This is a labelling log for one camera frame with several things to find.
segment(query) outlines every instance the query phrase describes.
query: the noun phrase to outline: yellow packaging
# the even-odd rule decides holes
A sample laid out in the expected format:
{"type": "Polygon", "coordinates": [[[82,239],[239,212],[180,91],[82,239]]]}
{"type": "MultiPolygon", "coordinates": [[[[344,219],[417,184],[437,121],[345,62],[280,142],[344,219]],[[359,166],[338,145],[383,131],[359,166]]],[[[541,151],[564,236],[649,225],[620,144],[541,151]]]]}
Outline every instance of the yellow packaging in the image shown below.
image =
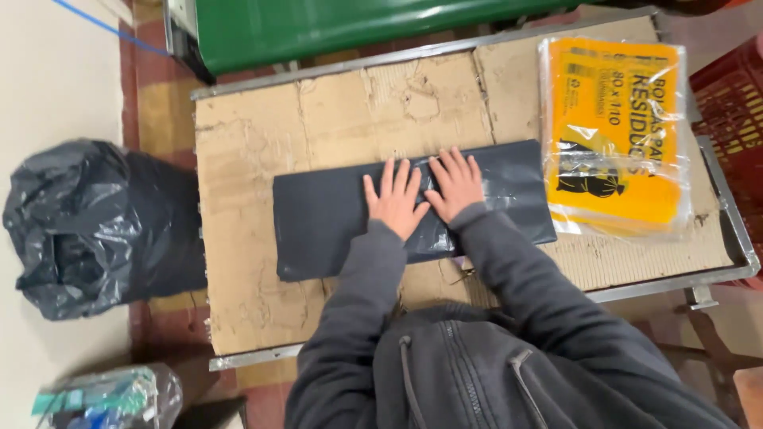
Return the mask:
{"type": "Polygon", "coordinates": [[[683,47],[540,45],[546,194],[558,231],[672,234],[691,213],[683,47]]]}

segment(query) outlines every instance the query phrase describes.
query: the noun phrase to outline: clear plastic wrap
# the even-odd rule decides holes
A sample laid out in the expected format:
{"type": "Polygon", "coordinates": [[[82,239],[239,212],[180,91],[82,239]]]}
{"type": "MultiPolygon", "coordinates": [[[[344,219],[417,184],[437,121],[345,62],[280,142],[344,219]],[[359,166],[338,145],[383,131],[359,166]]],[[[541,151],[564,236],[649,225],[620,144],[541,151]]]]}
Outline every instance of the clear plastic wrap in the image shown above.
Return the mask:
{"type": "Polygon", "coordinates": [[[163,363],[65,379],[41,389],[37,428],[170,429],[183,405],[178,376],[163,363]]]}
{"type": "Polygon", "coordinates": [[[539,51],[555,229],[680,238],[691,216],[684,48],[561,37],[539,51]]]}

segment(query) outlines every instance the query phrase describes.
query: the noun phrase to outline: white wall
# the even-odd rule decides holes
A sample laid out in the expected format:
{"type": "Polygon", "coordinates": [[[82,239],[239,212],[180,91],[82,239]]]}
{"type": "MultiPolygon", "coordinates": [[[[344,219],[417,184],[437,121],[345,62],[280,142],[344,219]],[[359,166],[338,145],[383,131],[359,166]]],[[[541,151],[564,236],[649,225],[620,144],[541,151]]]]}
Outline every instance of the white wall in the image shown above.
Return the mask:
{"type": "MultiPolygon", "coordinates": [[[[95,0],[72,0],[117,25],[95,0]]],[[[8,177],[34,152],[71,137],[121,143],[119,41],[51,0],[4,2],[0,14],[0,204],[8,177]]],[[[0,415],[34,427],[37,389],[129,350],[127,308],[91,320],[50,322],[14,290],[21,264],[0,231],[0,415]]]]}

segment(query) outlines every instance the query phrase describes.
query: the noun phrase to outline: green trash bin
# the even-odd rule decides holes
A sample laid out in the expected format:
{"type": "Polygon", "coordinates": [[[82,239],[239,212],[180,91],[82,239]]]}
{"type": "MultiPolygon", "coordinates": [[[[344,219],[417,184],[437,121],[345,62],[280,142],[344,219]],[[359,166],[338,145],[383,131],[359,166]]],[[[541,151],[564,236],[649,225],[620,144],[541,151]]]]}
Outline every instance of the green trash bin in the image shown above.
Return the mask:
{"type": "Polygon", "coordinates": [[[196,0],[201,58],[212,74],[464,25],[581,0],[196,0]]]}

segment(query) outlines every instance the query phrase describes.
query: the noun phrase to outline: barcode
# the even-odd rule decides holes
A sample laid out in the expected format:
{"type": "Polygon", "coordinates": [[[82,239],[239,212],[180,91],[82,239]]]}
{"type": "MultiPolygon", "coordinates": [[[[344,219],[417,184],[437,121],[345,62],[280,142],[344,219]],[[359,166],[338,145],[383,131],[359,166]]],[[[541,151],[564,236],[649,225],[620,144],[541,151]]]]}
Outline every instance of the barcode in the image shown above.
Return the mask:
{"type": "Polygon", "coordinates": [[[593,77],[594,68],[588,67],[588,66],[582,66],[580,64],[569,63],[567,64],[567,74],[582,76],[582,77],[593,77]]]}

